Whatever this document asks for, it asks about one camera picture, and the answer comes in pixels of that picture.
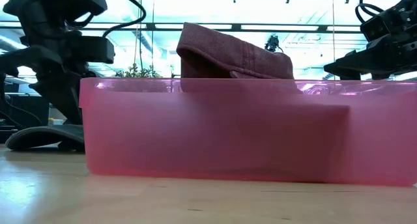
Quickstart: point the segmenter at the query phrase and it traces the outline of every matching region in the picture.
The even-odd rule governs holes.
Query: pink plastic bin
[[[417,183],[417,83],[81,81],[87,165],[101,175]]]

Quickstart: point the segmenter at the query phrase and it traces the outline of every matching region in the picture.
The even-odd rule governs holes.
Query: black rubber mat
[[[83,150],[84,131],[83,126],[65,124],[56,126],[39,126],[20,130],[10,136],[6,141],[6,147],[11,150],[25,150],[33,147],[41,147],[59,143],[65,149]]]

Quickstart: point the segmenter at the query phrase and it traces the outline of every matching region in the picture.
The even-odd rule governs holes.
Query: ceiling
[[[354,8],[358,0],[141,0],[147,10],[144,23],[270,23],[292,25],[355,25],[359,21]],[[399,0],[366,0],[366,3],[388,8]],[[100,36],[110,23],[132,21],[137,18],[137,8],[127,0],[107,0],[108,10],[93,19],[97,30],[84,31],[85,35]],[[17,18],[0,12],[0,21],[17,21]],[[15,29],[0,29],[0,35],[18,43],[19,23]],[[262,47],[271,35],[278,35],[281,47],[290,56],[298,79],[321,79],[326,74],[323,65],[344,56],[354,49],[362,49],[366,39],[360,33],[298,33],[293,32],[225,32],[239,39]],[[140,60],[153,64],[163,76],[179,74],[180,58],[175,53],[180,31],[142,31],[142,39],[136,39],[135,31],[115,31],[109,39],[116,49],[115,64],[91,64],[92,69],[105,76],[126,70]],[[153,55],[150,49],[154,46]]]

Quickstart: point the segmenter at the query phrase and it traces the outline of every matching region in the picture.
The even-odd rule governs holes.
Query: wooden surface
[[[416,188],[94,176],[84,155],[0,148],[0,223],[417,223]]]

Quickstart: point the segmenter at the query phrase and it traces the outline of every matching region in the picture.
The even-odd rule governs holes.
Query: folded towel
[[[181,77],[294,79],[284,53],[272,53],[206,27],[185,23],[177,47]]]

